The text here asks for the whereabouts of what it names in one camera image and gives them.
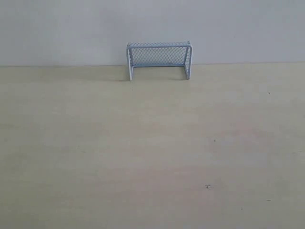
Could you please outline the small white soccer goal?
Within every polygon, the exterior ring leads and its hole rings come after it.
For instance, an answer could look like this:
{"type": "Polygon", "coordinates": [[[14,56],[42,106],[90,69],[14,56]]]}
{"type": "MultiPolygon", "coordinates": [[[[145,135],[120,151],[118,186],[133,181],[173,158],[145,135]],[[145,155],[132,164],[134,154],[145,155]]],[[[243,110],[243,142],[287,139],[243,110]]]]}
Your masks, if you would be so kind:
{"type": "Polygon", "coordinates": [[[183,67],[187,80],[191,78],[193,47],[190,42],[130,42],[126,59],[130,81],[134,68],[183,67]]]}

